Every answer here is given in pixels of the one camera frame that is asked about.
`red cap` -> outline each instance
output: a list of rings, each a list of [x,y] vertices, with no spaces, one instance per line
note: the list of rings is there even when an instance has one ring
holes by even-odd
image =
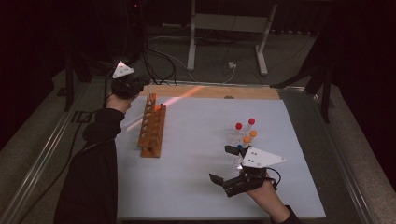
[[[253,125],[255,122],[256,122],[255,119],[249,119],[249,120],[248,120],[248,124],[250,124],[250,125]]]
[[[242,124],[241,123],[236,123],[235,124],[235,129],[241,130],[242,129]]]

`dark background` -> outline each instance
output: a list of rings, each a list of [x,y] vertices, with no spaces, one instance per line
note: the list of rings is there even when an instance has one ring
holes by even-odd
[[[133,8],[136,1],[126,2]],[[187,25],[190,20],[190,1],[141,2],[146,14],[144,18],[150,25],[164,22]],[[302,1],[288,2],[296,4]],[[101,18],[108,16],[105,11],[107,4],[104,0],[95,3],[50,0],[0,3],[1,148],[52,91],[51,78],[64,69],[64,46],[60,45],[58,34],[66,34],[77,50],[84,51],[95,60],[109,61],[111,52],[123,50],[123,46],[116,45],[114,36],[101,30],[109,27],[100,23],[103,22]],[[328,16],[327,22],[312,32],[315,34],[321,30],[302,68],[322,63],[319,58],[336,61],[332,83],[340,88],[394,188],[395,4],[394,1],[333,1],[332,13],[327,15],[323,12]],[[199,9],[210,8],[213,7],[207,2]],[[121,14],[112,17],[114,21],[108,25],[125,19],[117,7],[109,8],[108,13]],[[129,20],[134,27],[128,34],[130,41],[126,52],[134,54],[141,47],[144,32],[141,23],[134,23],[133,16]]]

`floor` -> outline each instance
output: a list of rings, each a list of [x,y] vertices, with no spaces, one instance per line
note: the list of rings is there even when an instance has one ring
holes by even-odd
[[[315,37],[310,35],[270,34],[264,48],[264,57],[269,68],[269,74],[264,77],[260,75],[254,52],[254,46],[261,40],[260,35],[234,32],[221,34],[200,32],[196,40],[195,69],[189,72],[185,68],[189,49],[189,31],[183,28],[165,30],[153,28],[153,30],[149,31],[152,33],[161,32],[160,35],[149,36],[148,47],[150,49],[146,50],[148,56],[146,63],[152,65],[157,80],[170,76],[166,78],[163,84],[174,84],[175,81],[177,84],[216,83],[216,85],[249,86],[276,84],[298,73],[304,58],[315,42]],[[236,68],[229,68],[228,62],[235,63]],[[148,73],[143,61],[135,63],[133,69],[136,73]],[[303,87],[308,80],[309,77],[292,84],[292,86]],[[65,134],[57,132],[60,130],[60,126],[63,125],[62,122],[69,120],[73,116],[73,114],[64,113],[64,98],[56,95],[57,91],[64,87],[64,72],[55,76],[53,81],[55,83],[54,91],[0,152],[0,176],[2,179],[0,186],[0,213],[2,216],[0,220],[13,220],[5,223],[17,223],[18,217],[28,211],[28,208],[34,204],[43,193],[43,190],[63,169],[68,156],[69,143],[72,142],[74,136],[73,132],[66,132]],[[103,79],[99,75],[99,78],[95,78],[92,84],[77,83],[77,96],[82,100],[76,99],[77,104],[74,105],[76,110],[89,110],[98,106],[95,103],[89,103],[87,99],[95,99],[92,100],[93,102],[101,99],[102,95],[97,95],[99,91],[94,90],[96,88],[95,84],[100,82],[103,82]],[[281,97],[287,99],[290,107],[295,110],[304,110],[300,105],[296,104],[300,100],[298,97],[294,99],[294,96],[290,96],[288,93]],[[335,158],[328,159],[338,162],[336,163],[338,166],[334,167],[334,169],[338,169],[335,172],[337,174],[339,172],[340,175],[333,178],[346,184],[342,184],[341,189],[332,189],[332,194],[326,194],[328,198],[323,200],[330,201],[332,195],[342,194],[347,202],[342,203],[340,201],[334,205],[329,205],[326,211],[329,215],[328,219],[307,220],[306,223],[335,223],[337,222],[337,216],[343,215],[340,214],[343,207],[346,211],[350,207],[363,207],[363,211],[352,211],[353,214],[349,214],[350,219],[348,222],[338,223],[394,223],[396,221],[394,216],[396,214],[396,196],[394,191],[382,173],[359,125],[354,120],[341,93],[335,86],[332,86],[331,101],[331,108],[329,109],[331,123],[324,125],[326,132],[333,138],[333,144],[336,144],[335,147],[339,148],[339,151],[333,154],[332,152],[327,152],[330,154],[322,156],[324,158],[326,156]],[[296,125],[299,126],[300,130],[315,128],[311,127],[312,124],[299,123],[299,121],[296,121]],[[76,123],[70,123],[68,128],[75,130],[77,126]],[[49,141],[50,137],[55,137],[58,141]],[[307,136],[299,136],[300,138],[304,139],[302,142],[307,147],[310,147],[310,139]],[[77,138],[76,146],[81,144],[82,140]],[[42,172],[36,173],[35,177],[37,178],[26,186],[22,181],[26,180],[26,176],[35,171],[30,170],[34,165],[35,159],[40,156],[43,148],[49,148],[50,145],[58,146],[62,150],[52,150],[48,155],[45,155],[46,159],[39,166],[47,168],[43,169]],[[315,171],[314,169],[311,172],[320,174],[319,167],[321,164],[319,161],[317,163],[312,163],[317,170]],[[370,169],[362,172],[361,167],[363,165],[370,167]],[[51,223],[65,174],[66,172],[61,174],[59,181],[55,182],[54,186],[37,205],[27,213],[22,223]],[[326,176],[322,176],[320,179],[326,180]],[[376,195],[373,194],[373,189],[376,189]],[[20,198],[16,197],[22,191],[26,191],[26,195]],[[353,198],[361,198],[361,200],[356,201]]]

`black sleeve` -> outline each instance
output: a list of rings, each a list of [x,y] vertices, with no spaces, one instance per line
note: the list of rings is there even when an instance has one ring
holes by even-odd
[[[293,210],[291,209],[290,206],[286,205],[286,207],[289,209],[290,211],[290,216],[288,217],[288,219],[286,219],[284,222],[281,223],[275,223],[272,219],[271,219],[271,223],[272,224],[303,224],[303,222],[300,221],[299,218],[297,218],[297,216],[294,214]]]
[[[123,119],[124,115],[118,110],[102,109],[95,114],[95,122],[85,129],[85,147],[102,143],[84,153],[79,152],[70,162],[54,223],[117,222],[118,179],[114,138],[120,133]]]

